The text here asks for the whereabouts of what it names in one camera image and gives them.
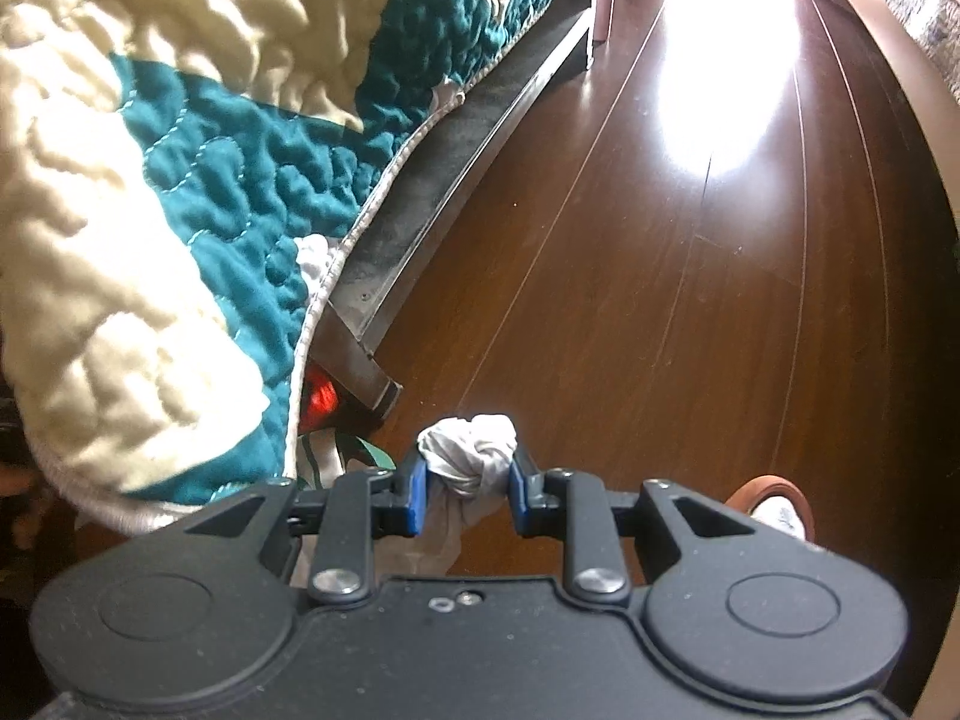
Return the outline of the white tissue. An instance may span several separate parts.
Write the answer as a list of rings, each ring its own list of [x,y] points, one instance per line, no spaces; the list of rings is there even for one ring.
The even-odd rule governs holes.
[[[440,419],[416,438],[427,462],[428,507],[412,551],[418,575],[444,575],[460,554],[464,533],[500,509],[517,450],[514,422],[506,415]]]

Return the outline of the white printed tote bag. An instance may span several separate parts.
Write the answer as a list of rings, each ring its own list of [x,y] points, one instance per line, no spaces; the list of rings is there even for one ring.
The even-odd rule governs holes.
[[[371,442],[338,429],[319,429],[298,437],[296,476],[301,488],[329,489],[352,470],[392,472],[395,461]]]

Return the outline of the brown tape roll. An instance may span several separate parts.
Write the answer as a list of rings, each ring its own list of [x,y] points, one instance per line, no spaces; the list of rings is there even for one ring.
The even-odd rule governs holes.
[[[802,541],[814,541],[811,504],[789,479],[761,475],[749,479],[726,500],[727,507],[742,512]]]

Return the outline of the teal cream patchwork quilt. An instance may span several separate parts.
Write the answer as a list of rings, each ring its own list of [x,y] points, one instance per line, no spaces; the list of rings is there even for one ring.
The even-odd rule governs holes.
[[[117,532],[296,470],[309,340],[412,151],[551,0],[2,0],[2,364]]]

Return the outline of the bed with orange cover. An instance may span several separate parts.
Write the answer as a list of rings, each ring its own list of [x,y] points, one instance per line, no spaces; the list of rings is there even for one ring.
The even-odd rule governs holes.
[[[839,0],[884,55],[958,203],[958,0]]]

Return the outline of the folding cot metal frame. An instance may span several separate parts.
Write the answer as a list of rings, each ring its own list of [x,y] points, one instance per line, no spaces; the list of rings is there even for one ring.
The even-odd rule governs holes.
[[[376,349],[485,172],[544,89],[592,64],[602,0],[553,0],[466,100],[433,127],[398,171],[345,260],[309,359],[345,397],[343,413],[379,424],[402,385]]]

